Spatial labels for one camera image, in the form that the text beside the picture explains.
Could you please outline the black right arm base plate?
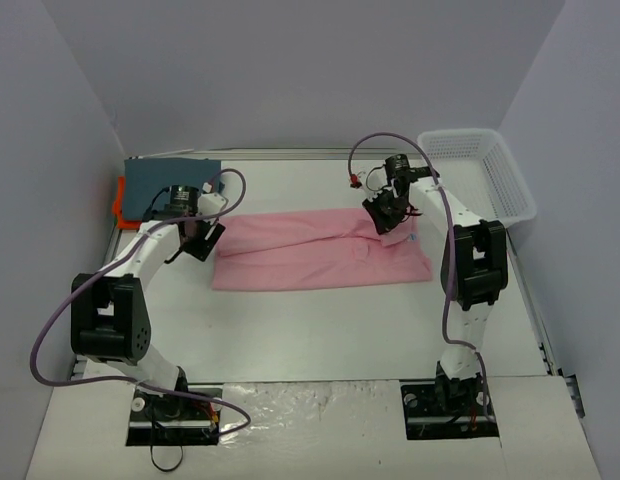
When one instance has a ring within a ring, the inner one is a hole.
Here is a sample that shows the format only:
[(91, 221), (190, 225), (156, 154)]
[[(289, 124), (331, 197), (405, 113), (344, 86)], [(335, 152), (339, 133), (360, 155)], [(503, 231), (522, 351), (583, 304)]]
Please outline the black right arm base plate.
[(451, 406), (440, 401), (433, 381), (400, 383), (406, 438), (409, 441), (498, 438), (499, 427), (486, 418), (480, 393)]

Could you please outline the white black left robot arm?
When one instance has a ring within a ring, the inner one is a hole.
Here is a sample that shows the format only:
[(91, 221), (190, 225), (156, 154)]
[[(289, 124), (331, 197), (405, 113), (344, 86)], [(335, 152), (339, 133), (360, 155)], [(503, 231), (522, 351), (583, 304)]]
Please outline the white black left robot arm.
[(169, 418), (191, 406), (184, 370), (166, 360), (152, 345), (145, 290), (161, 269), (185, 254), (207, 260), (225, 231), (218, 215), (228, 200), (206, 182), (202, 187), (173, 185), (161, 210), (146, 210), (132, 244), (97, 272), (72, 282), (81, 293), (71, 304), (71, 347), (74, 353), (105, 363), (155, 394), (155, 406)]

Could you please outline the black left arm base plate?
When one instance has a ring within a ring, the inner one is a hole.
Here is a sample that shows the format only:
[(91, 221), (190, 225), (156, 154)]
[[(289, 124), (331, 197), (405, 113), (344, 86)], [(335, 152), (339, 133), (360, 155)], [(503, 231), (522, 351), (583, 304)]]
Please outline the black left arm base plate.
[(203, 401), (159, 396), (137, 388), (130, 406), (126, 445), (216, 446), (221, 408)]

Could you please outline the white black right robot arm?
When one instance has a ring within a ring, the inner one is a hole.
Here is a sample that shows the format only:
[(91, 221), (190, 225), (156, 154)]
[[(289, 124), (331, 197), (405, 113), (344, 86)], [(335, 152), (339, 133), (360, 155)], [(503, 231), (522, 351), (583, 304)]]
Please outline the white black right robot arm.
[(480, 356), (486, 325), (508, 284), (506, 229), (472, 212), (433, 168), (413, 167), (404, 154), (351, 180), (365, 193), (363, 206), (379, 234), (424, 216), (445, 236), (440, 281), (446, 347), (437, 363), (433, 398), (440, 410), (455, 413), (484, 388)]

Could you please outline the pink t-shirt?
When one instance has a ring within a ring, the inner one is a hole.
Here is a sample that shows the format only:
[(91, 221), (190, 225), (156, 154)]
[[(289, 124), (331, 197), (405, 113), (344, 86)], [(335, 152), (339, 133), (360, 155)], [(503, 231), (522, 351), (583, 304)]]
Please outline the pink t-shirt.
[(278, 292), (432, 280), (417, 223), (376, 232), (357, 208), (245, 214), (225, 221), (212, 288)]

